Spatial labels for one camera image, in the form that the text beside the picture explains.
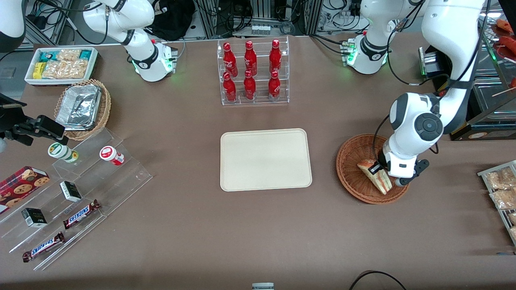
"white tray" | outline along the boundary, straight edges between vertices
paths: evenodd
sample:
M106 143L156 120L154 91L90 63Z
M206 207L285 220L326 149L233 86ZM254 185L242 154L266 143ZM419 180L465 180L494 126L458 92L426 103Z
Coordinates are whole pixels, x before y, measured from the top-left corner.
M34 79L33 72L36 63L40 59L40 55L42 52L54 52L61 49L68 50L83 50L83 51L91 51L90 59L88 60L88 66L86 67L86 72L84 73L83 78L66 78L66 79ZM93 72L93 67L95 66L95 61L97 57L97 50L93 47L88 46L67 46L67 47L46 47L44 49L37 49L34 52L33 58L30 61L29 68L27 73L25 74L25 81L33 86L58 86L58 85L70 85L81 82L83 80L89 80L91 73Z
M220 138L224 191L299 188L312 184L303 129L228 132Z

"wicker basket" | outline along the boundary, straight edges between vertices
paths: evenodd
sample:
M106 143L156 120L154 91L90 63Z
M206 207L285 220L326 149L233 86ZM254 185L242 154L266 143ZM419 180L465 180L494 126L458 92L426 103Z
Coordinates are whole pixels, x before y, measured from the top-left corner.
M367 176L357 167L357 163L363 159L375 159L372 151L373 134L356 135L342 144L337 154L337 174L344 187L354 197L372 204L387 204L395 202L404 195L409 186L398 187L394 185L396 180L390 176L393 188L383 195ZM376 154L382 149L386 138L376 137Z
M73 87L80 87L85 85L96 85L102 88L101 102L99 105L99 112L97 113L95 127L89 131L65 131L64 135L70 139L82 141L92 135L94 132L104 128L107 123L107 119L109 118L109 110L111 109L111 96L107 91L106 87L95 79L89 79L83 82L79 82L73 84ZM63 96L65 95L66 90L61 94L59 101L57 101L57 106L54 109L54 119L57 118L57 114L59 113L59 109L61 109L61 102L63 100Z

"coca-cola bottle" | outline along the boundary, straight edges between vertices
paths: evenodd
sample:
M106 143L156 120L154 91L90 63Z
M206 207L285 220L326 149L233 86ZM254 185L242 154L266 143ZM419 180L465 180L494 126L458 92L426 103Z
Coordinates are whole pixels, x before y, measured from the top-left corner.
M224 66L226 67L226 71L228 71L232 77L238 76L238 69L236 68L236 57L235 54L231 51L231 45L229 43L224 43Z
M253 42L246 41L246 54L244 55L246 62L246 70L250 70L252 75L255 76L258 73L258 63L256 60L256 52L253 49Z
M277 101L280 98L280 80L278 79L278 71L270 73L269 80L269 100L272 102Z
M280 51L280 41L274 39L272 41L272 49L269 54L269 71L272 73L273 71L280 71L281 68L281 51Z
M230 103L236 102L236 87L235 83L231 79L231 75L229 74L229 72L224 72L222 77L224 78L224 83L222 83L222 86L224 87L226 99Z
M246 71L246 79L244 80L244 88L246 89L246 98L253 101L256 97L256 82L253 79L251 70Z

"brown table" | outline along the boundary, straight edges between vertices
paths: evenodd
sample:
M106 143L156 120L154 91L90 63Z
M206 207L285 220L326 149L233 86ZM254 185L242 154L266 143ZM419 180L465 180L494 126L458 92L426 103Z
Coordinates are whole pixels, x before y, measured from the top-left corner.
M123 47L98 47L94 77L112 97L107 127L155 178L45 271L32 271L0 244L0 288L236 290L270 281L278 290L347 289L376 269L408 289L514 289L516 257L495 255L511 250L511 241L476 176L515 159L514 142L443 137L439 155L421 155L431 166L403 198L364 204L339 182L337 150L353 135L373 133L400 94L432 86L405 86L386 66L361 75L308 37L290 42L291 103L258 108L221 106L216 41L187 43L177 73L158 83L135 74ZM419 46L427 44L411 33L392 45L394 69L411 82ZM26 114L52 116L62 90L27 86ZM297 127L308 134L310 187L220 189L223 133ZM49 144L9 142L0 178L24 165L50 166ZM394 288L368 277L356 289L382 285Z

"cookie box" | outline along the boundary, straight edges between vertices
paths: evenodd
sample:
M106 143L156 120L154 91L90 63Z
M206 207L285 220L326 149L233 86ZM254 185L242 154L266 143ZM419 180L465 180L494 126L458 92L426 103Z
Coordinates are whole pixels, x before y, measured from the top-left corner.
M0 214L50 181L46 172L25 166L0 182Z

